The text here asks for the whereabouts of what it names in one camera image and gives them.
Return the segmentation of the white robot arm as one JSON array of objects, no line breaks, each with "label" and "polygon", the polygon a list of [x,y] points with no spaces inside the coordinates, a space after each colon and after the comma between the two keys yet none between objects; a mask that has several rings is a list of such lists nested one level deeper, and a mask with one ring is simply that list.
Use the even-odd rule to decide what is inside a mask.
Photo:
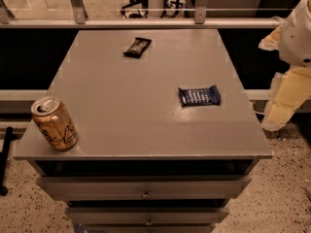
[{"label": "white robot arm", "polygon": [[277,50],[290,65],[272,79],[261,126],[278,131],[311,96],[311,1],[300,0],[290,15],[259,43],[262,50]]}]

